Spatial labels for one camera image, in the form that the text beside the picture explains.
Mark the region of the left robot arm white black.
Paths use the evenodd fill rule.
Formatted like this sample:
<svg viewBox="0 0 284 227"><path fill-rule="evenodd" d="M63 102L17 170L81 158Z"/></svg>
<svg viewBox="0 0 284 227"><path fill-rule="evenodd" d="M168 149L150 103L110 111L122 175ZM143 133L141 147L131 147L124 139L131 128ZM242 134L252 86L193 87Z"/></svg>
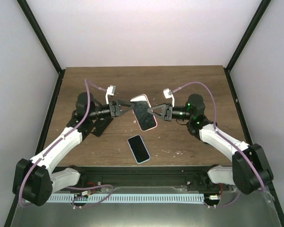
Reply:
<svg viewBox="0 0 284 227"><path fill-rule="evenodd" d="M75 166L54 172L60 161L87 136L101 136L116 117L132 110L134 103L122 100L102 105L90 92L78 95L76 109L62 133L43 151L29 160L18 161L15 170L13 193L21 206L26 200L42 206L50 196L72 186L77 191L87 187L87 179Z"/></svg>

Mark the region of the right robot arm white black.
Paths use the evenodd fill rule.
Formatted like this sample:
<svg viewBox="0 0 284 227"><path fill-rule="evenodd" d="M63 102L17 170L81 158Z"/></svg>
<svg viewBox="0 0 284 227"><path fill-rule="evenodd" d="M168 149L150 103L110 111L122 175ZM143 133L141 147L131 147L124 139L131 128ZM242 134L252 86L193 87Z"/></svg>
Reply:
<svg viewBox="0 0 284 227"><path fill-rule="evenodd" d="M164 121L186 120L187 130L192 136L214 147L231 161L231 166L214 166L201 178L205 190L210 191L222 183L234 185L248 195L272 182L274 175L263 148L221 131L208 120L204 111L204 100L198 94L190 95L184 106L164 103L148 109L148 113Z"/></svg>

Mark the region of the pink phone case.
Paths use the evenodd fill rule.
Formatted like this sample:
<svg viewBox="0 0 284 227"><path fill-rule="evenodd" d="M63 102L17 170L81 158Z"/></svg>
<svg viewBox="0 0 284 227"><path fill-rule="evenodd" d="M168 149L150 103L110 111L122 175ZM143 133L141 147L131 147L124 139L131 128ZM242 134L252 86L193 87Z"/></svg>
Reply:
<svg viewBox="0 0 284 227"><path fill-rule="evenodd" d="M149 104L149 107L151 107L150 102L145 94L141 94L139 96L133 97L130 102L135 102L135 101L147 101Z"/></svg>

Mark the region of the metal base plate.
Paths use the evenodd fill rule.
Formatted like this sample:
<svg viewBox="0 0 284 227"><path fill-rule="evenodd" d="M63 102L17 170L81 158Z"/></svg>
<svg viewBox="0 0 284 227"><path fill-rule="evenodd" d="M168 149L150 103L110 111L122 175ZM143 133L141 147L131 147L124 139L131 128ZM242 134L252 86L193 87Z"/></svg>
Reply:
<svg viewBox="0 0 284 227"><path fill-rule="evenodd" d="M74 210L70 204L47 203L17 208L12 227L280 227L270 195L241 195L228 207L198 204L100 204Z"/></svg>

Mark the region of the black phone case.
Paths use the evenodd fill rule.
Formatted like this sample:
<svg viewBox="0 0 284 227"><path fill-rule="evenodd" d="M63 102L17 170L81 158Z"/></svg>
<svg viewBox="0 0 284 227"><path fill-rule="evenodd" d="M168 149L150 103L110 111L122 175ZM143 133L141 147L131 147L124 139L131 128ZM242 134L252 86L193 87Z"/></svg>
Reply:
<svg viewBox="0 0 284 227"><path fill-rule="evenodd" d="M113 118L105 118L105 119L96 120L94 122L94 126L90 133L96 137L100 137L112 121L113 121Z"/></svg>

